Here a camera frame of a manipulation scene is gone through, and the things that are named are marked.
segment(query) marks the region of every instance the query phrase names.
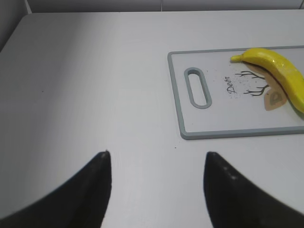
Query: white table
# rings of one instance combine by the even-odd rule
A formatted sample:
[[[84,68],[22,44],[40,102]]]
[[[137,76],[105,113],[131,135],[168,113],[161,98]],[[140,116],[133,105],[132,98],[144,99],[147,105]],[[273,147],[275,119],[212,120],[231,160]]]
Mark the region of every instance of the white table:
[[[304,10],[26,16],[0,53],[0,217],[110,150],[104,228],[210,228],[206,152],[304,213],[304,136],[186,141],[167,54],[304,44]]]

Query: banana peel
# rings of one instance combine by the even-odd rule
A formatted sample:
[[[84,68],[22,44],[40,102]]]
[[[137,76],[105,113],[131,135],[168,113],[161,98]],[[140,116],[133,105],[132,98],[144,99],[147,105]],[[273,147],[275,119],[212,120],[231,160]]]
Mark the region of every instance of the banana peel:
[[[279,82],[294,107],[304,113],[304,78],[284,56],[265,48],[251,48],[242,55],[232,56],[231,62],[247,62],[268,70]]]

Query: white wall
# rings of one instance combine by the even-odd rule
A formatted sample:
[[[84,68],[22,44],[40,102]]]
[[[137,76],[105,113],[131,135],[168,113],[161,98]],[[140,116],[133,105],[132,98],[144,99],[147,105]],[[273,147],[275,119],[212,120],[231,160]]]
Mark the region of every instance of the white wall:
[[[160,11],[162,0],[28,0],[32,12]]]
[[[0,0],[0,51],[26,13],[24,0]]]
[[[33,12],[298,9],[302,0],[28,0]]]
[[[164,11],[298,9],[302,0],[163,0]]]

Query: cutting board handle hole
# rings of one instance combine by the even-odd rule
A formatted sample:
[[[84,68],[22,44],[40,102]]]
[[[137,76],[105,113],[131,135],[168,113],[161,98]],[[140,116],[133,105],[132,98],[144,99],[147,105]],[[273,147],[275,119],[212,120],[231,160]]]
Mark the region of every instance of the cutting board handle hole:
[[[197,74],[189,74],[190,86],[193,93],[193,99],[198,105],[206,105],[203,88],[200,85],[200,77]]]
[[[203,72],[189,68],[185,71],[185,80],[191,104],[199,109],[209,108],[212,100]]]

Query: yellow banana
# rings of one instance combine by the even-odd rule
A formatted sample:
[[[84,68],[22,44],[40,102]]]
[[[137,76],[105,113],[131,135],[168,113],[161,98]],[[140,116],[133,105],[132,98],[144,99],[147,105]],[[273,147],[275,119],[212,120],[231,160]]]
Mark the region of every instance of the yellow banana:
[[[287,93],[291,103],[304,113],[304,78],[299,70],[282,55],[265,48],[251,48],[231,62],[248,62],[268,70]]]

